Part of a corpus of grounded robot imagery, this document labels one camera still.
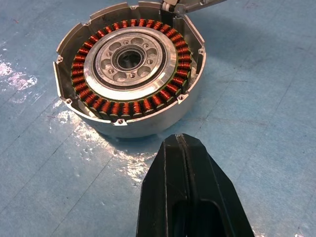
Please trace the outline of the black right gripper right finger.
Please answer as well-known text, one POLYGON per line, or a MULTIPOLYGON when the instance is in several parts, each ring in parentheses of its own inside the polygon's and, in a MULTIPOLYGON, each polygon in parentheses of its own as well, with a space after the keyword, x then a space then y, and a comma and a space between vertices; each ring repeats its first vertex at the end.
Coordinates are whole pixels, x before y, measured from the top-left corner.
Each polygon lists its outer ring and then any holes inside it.
POLYGON ((190 237, 252 237, 237 192, 202 142, 182 135, 190 188, 190 237))

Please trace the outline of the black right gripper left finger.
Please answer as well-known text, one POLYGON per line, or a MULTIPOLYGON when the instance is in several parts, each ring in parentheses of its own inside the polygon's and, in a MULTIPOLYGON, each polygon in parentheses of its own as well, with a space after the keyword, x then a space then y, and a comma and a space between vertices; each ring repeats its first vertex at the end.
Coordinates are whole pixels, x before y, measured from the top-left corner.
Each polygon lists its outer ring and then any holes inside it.
POLYGON ((142 182, 136 236, 195 236, 188 165, 195 141, 188 134, 163 140, 142 182))

